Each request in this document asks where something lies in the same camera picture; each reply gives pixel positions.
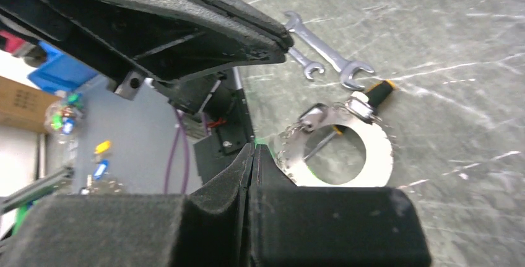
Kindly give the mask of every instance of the marble table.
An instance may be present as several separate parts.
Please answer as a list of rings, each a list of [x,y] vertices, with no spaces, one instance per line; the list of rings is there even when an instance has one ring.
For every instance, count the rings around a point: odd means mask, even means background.
[[[344,56],[372,64],[378,73],[360,74],[363,85],[397,84],[381,109],[394,148],[389,186],[414,202],[434,266],[523,265],[525,0],[244,1],[283,23],[294,10]],[[297,38],[296,47],[323,62]],[[241,69],[258,139],[312,103],[350,95],[325,65],[313,82],[293,61]],[[363,163],[354,134],[309,162],[331,183]]]

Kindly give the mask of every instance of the white wall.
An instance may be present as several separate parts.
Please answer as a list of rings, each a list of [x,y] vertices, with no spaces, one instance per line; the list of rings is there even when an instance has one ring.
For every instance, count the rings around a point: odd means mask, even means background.
[[[27,74],[34,69],[21,59],[0,51],[0,76],[37,88],[27,79]],[[0,125],[0,196],[7,196],[32,182],[36,156],[36,133]],[[9,230],[14,219],[15,211],[2,216],[0,237]]]

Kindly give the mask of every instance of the open-end wrench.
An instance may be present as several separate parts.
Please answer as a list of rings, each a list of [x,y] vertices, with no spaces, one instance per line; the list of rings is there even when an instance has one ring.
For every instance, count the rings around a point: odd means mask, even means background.
[[[318,71],[320,74],[324,73],[323,64],[308,59],[304,54],[301,53],[301,51],[297,50],[295,47],[291,47],[288,50],[288,53],[291,57],[295,59],[296,62],[298,62],[304,68],[305,77],[308,80],[313,81],[313,77],[311,76],[311,74],[314,71]]]
[[[284,15],[289,18],[285,24],[285,28],[297,34],[301,40],[315,49],[326,61],[328,61],[334,69],[339,73],[339,81],[341,84],[351,90],[363,90],[364,86],[357,84],[353,79],[354,74],[359,71],[365,71],[374,74],[375,70],[368,64],[361,61],[349,61],[343,58],[336,50],[332,49],[313,32],[308,30],[303,24],[299,14],[294,11],[286,11]]]

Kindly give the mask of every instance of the blue plastic container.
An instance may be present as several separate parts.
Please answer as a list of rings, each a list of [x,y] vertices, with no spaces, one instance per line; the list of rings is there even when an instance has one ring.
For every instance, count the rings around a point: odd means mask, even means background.
[[[48,57],[38,69],[27,76],[41,90],[54,94],[57,90],[72,92],[97,75],[97,72],[55,47],[40,42]]]

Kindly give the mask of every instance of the cardboard box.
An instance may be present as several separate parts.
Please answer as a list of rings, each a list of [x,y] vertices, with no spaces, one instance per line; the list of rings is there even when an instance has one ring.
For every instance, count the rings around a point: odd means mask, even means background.
[[[0,77],[0,125],[47,133],[46,109],[58,100],[54,95]]]

